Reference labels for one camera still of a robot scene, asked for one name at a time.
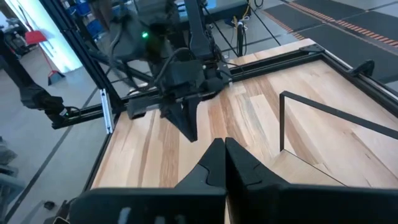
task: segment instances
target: black cable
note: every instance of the black cable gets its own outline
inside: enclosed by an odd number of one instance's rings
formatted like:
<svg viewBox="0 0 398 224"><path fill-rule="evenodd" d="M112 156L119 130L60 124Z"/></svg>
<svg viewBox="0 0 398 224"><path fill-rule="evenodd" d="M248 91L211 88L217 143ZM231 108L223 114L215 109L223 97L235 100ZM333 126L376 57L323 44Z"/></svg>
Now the black cable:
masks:
<svg viewBox="0 0 398 224"><path fill-rule="evenodd" d="M131 90L126 96L131 96L132 94L135 94L137 92L138 92L137 90Z"/></svg>
<svg viewBox="0 0 398 224"><path fill-rule="evenodd" d="M132 0L132 1L134 2L134 6L136 7L137 13L139 13L136 0Z"/></svg>
<svg viewBox="0 0 398 224"><path fill-rule="evenodd" d="M236 27L236 53L238 53L238 55L242 55L242 52L240 51L240 44L239 41L241 39L241 35L239 33L239 25Z"/></svg>
<svg viewBox="0 0 398 224"><path fill-rule="evenodd" d="M243 70L243 67L242 67L242 66L236 65L236 64L231 63L231 62L226 62L226 61L224 61L224 60L223 60L223 62L224 62L225 64L227 64L227 65L233 65L233 66L235 66L235 67L239 67L239 68L242 70L242 73L243 73L243 75L244 75L244 70Z"/></svg>
<svg viewBox="0 0 398 224"><path fill-rule="evenodd" d="M118 30L118 33L116 34L115 38L113 39L113 41L111 42L111 46L109 48L109 67L111 67L112 71L114 72L114 74L120 79L122 80L127 86L133 87L135 89L137 89L140 92L146 91L151 87L151 84L148 83L147 86L145 87L139 87L136 83L136 81L134 80L134 78L132 78L132 76L129 74L129 70L126 69L126 76L127 78L123 77L120 73L120 71L116 68L115 64L114 64L114 49L116 47L116 44L119 43L120 41L120 36L122 34L123 31L123 25L120 24L120 28ZM128 68L127 63L123 63L125 68Z"/></svg>
<svg viewBox="0 0 398 224"><path fill-rule="evenodd" d="M77 199L77 197L70 199L69 202L67 202L67 204L69 204L69 205L72 204L76 199Z"/></svg>
<svg viewBox="0 0 398 224"><path fill-rule="evenodd" d="M272 38L274 38L274 40L279 44L279 46L281 46L281 44L279 43L279 41L275 38L275 36L272 34L272 32L268 29L268 27L265 25L265 23L260 19L259 15L257 15L257 13L254 11L254 9L250 6L250 9L252 10L252 12L254 13L254 15L256 15L256 17L260 20L260 22L262 23L262 25L268 30L268 32L270 33L270 35L272 36Z"/></svg>
<svg viewBox="0 0 398 224"><path fill-rule="evenodd" d="M258 9L260 9L260 8L262 8L262 6L264 5L264 0L261 0L261 3L260 3L260 4L257 4L257 0L254 0L254 4L256 5L256 7L257 7Z"/></svg>
<svg viewBox="0 0 398 224"><path fill-rule="evenodd" d="M218 70L219 72L223 73L224 75L228 76L228 78L232 79L232 76L228 74L226 71Z"/></svg>
<svg viewBox="0 0 398 224"><path fill-rule="evenodd" d="M246 53L248 52L248 40L246 39L246 29L243 26L243 38L244 38L244 54L246 55Z"/></svg>
<svg viewBox="0 0 398 224"><path fill-rule="evenodd" d="M81 117L81 109L77 108L76 106L66 106L65 109L67 109L68 112L72 112L71 109L75 109L77 112L79 112L79 117Z"/></svg>
<svg viewBox="0 0 398 224"><path fill-rule="evenodd" d="M235 53L235 55L238 57L238 53L236 53L236 51L234 50L234 48L232 47L232 45L228 42L228 39L224 36L224 34L222 33L221 29L218 27L216 21L213 19L213 17L211 16L209 10L207 10L206 6L202 5L202 7L205 9L207 15L209 16L209 18L211 19L211 22L214 24L214 26L218 29L218 32L220 32L221 36L224 38L225 42L228 44L228 46L231 48L231 50Z"/></svg>
<svg viewBox="0 0 398 224"><path fill-rule="evenodd" d="M155 82L154 82L155 84L158 84L159 80L164 76L165 71L166 71L167 67L169 66L170 62L173 60L173 58L174 58L178 53L183 52L183 51L188 51L188 52L190 52L191 56L192 56L194 59L196 58L195 54L194 54L188 47L181 47L181 48L175 50L175 51L173 52L173 54L166 60L166 62L164 63L162 69L160 70L158 76L155 78Z"/></svg>

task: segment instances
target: white wall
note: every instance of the white wall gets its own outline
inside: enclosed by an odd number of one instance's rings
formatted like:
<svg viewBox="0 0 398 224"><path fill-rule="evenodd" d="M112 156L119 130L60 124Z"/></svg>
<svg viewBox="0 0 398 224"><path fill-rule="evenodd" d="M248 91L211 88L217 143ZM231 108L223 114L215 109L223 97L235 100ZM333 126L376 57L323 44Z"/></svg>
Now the white wall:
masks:
<svg viewBox="0 0 398 224"><path fill-rule="evenodd" d="M40 43L40 46L60 72L69 72L82 66L78 57L39 0L6 0L6 2L17 17L25 22L24 16L18 7L20 6L24 10L30 26L34 30L40 30L47 38L48 41Z"/></svg>
<svg viewBox="0 0 398 224"><path fill-rule="evenodd" d="M7 19L7 17L0 11L0 26L4 26L4 27L8 26L6 19Z"/></svg>

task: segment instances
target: gray floor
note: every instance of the gray floor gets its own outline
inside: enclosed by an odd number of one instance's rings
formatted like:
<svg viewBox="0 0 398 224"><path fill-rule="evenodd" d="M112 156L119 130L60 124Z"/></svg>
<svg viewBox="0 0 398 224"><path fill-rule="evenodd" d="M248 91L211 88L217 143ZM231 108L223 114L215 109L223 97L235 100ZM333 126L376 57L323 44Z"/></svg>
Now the gray floor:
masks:
<svg viewBox="0 0 398 224"><path fill-rule="evenodd" d="M372 9L394 2L393 0L336 1L363 9ZM282 2L265 0L263 8L278 4L282 4ZM377 11L398 17L397 9L398 3L395 3L381 7ZM257 13L272 33L278 36L277 39L281 44L296 41L295 37L287 34L285 30L261 14L260 11L257 11ZM226 26L222 21L218 24L230 41L234 29ZM277 46L276 41L270 38L271 35L255 16L247 21L247 27L248 54ZM229 49L216 29L213 29L213 35L222 50ZM105 37L99 47L106 50L107 42L108 40ZM233 46L236 46L236 36L232 43ZM235 58L232 52L226 51L224 54L229 54L229 58ZM95 90L95 84L83 68L66 74L66 79L48 87L47 74L49 71L38 50L34 50L23 57L21 62L39 85L46 88L52 95L62 96L65 105L80 108ZM133 62L130 66L143 72L149 71L144 62ZM117 78L111 72L109 79L113 81ZM389 85L398 89L398 82ZM129 89L121 82L115 83L114 86L120 96L124 96ZM99 102L100 95L96 91L88 105ZM19 178L24 180L26 184L40 169L40 166L65 132L69 131L9 222L12 224L42 223L44 219L51 217L56 211L56 209L54 211L45 210L42 207L43 201L52 200L60 205L63 200L70 200L81 192L106 135L103 120L97 119L78 124L70 130L68 128L53 130L50 121L42 112L29 110L22 106L19 101L18 89L3 70L0 71L0 107L2 108L0 110L0 135L7 141L9 148L18 153L17 159L12 161L10 165L19 169Z"/></svg>

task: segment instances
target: wire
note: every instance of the wire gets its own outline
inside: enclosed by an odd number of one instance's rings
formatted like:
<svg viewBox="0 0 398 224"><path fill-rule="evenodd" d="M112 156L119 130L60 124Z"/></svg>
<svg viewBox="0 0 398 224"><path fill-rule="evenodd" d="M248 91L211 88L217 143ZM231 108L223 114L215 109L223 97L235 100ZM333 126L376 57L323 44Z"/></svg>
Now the wire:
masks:
<svg viewBox="0 0 398 224"><path fill-rule="evenodd" d="M193 54L193 52L192 52L188 47L181 47L181 48L175 50L175 51L171 54L171 56L166 60L166 62L164 63L162 69L160 70L158 76L155 78L155 84L158 84L159 80L164 76L165 71L166 71L167 67L169 66L170 62L173 60L173 58L174 58L178 53L183 52L183 51L190 52L190 53L191 53L191 56L192 56L193 58L196 59L195 54Z"/></svg>
<svg viewBox="0 0 398 224"><path fill-rule="evenodd" d="M238 29L238 20L236 19L236 16L234 16L234 24L235 24L235 29Z"/></svg>
<svg viewBox="0 0 398 224"><path fill-rule="evenodd" d="M243 73L243 75L244 75L244 70L243 70L243 67L242 67L242 66L236 65L236 64L231 63L231 62L226 62L225 60L223 60L223 62L224 62L225 64L227 64L227 65L233 65L233 66L235 66L235 67L239 67L239 68L242 70L242 73Z"/></svg>
<svg viewBox="0 0 398 224"><path fill-rule="evenodd" d="M262 23L262 25L268 30L268 32L270 33L270 35L272 36L272 38L279 44L279 41L275 38L275 36L272 34L272 32L268 29L268 27L265 25L265 23L260 19L259 15L257 15L257 13L254 11L254 9L249 5L249 7L251 8L252 12L254 13L254 15L256 15L256 17L260 20L260 22Z"/></svg>
<svg viewBox="0 0 398 224"><path fill-rule="evenodd" d="M246 8L246 12L244 12L244 14L243 14L243 16L242 16L242 19L244 19L244 18L246 17L246 15L247 15L248 12L249 12L249 9L250 9L250 2L248 2L248 7Z"/></svg>
<svg viewBox="0 0 398 224"><path fill-rule="evenodd" d="M231 50L235 53L235 55L238 57L238 53L236 53L236 51L234 50L234 48L232 47L232 45L228 42L227 38L224 36L224 34L222 33L221 29L218 27L217 23L215 22L215 20L213 19L213 17L211 16L209 10L207 10L206 6L202 4L202 7L205 9L207 15L209 16L209 18L211 19L211 22L214 24L214 26L217 28L218 32L220 32L221 36L224 38L225 42L228 44L228 46L231 48Z"/></svg>
<svg viewBox="0 0 398 224"><path fill-rule="evenodd" d="M139 13L136 0L133 0L133 2L134 2L134 6L136 7L137 13Z"/></svg>
<svg viewBox="0 0 398 224"><path fill-rule="evenodd" d="M79 117L81 117L81 109L77 108L76 106L66 106L65 109L67 109L68 112L72 111L71 109L75 109L77 112L79 112Z"/></svg>
<svg viewBox="0 0 398 224"><path fill-rule="evenodd" d="M243 55L246 55L246 53L248 52L248 40L246 38L246 30L244 27L243 27L243 38L244 38L244 54Z"/></svg>
<svg viewBox="0 0 398 224"><path fill-rule="evenodd" d="M226 71L218 70L219 72L223 73L224 75L228 76L228 78L232 79L232 76L228 74Z"/></svg>
<svg viewBox="0 0 398 224"><path fill-rule="evenodd" d="M260 8L262 8L262 6L264 5L264 0L261 0L261 3L260 3L260 4L257 4L257 0L254 0L254 4L256 5L256 7L257 7L258 9L260 9Z"/></svg>
<svg viewBox="0 0 398 224"><path fill-rule="evenodd" d="M137 90L130 90L129 93L126 96L131 96L131 95L133 95L135 93L138 93L138 91Z"/></svg>
<svg viewBox="0 0 398 224"><path fill-rule="evenodd" d="M120 24L119 29L118 29L118 32L117 32L115 38L113 39L113 41L111 42L111 46L110 46L110 48L109 48L109 67L111 67L111 69L112 69L112 71L114 72L114 74L115 74L119 79L123 80L123 82L124 82L126 85L135 88L137 91L141 91L141 92L146 91L146 90L148 90L148 89L151 87L151 84L150 84L150 83L148 83L148 85L145 86L145 87L139 87L139 86L137 85L136 81L134 80L134 78L132 78L132 77L130 76L130 74L127 74L127 73L129 72L128 69L126 69L125 74L126 74L127 78L125 78L125 77L123 77L123 76L121 75L120 71L116 68L116 66L115 66L115 64L114 64L114 57L113 57L113 56L114 56L114 49L115 49L115 47L116 47L116 44L118 44L119 41L120 41L120 37L121 37L121 35L122 35L122 31L123 31L123 29L122 29L122 24ZM123 63L123 65L125 66L125 68L128 68L128 65L127 65L126 63Z"/></svg>

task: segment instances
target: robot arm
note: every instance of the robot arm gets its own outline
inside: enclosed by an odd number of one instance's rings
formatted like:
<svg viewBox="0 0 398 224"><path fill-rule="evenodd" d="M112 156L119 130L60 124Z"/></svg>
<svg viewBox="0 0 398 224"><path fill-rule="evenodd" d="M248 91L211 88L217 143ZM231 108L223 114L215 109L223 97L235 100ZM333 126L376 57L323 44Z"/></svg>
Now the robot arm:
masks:
<svg viewBox="0 0 398 224"><path fill-rule="evenodd" d="M111 65L113 60L147 61L155 78L148 86L160 92L156 100L130 100L127 107L130 118L156 105L161 117L193 142L198 139L198 104L224 88L229 82L225 73L229 71L220 71L224 67L220 66L221 52L205 24L202 0L185 0L185 9L192 37L189 47L176 46L173 41L180 23L174 0L145 0L137 2L138 13L127 11L112 20L109 58Z"/></svg>
<svg viewBox="0 0 398 224"><path fill-rule="evenodd" d="M44 110L53 123L62 123L68 118L69 110L64 107L61 97L51 96L36 84L17 57L4 41L4 33L0 30L0 64L12 81L17 85L21 102L29 109Z"/></svg>

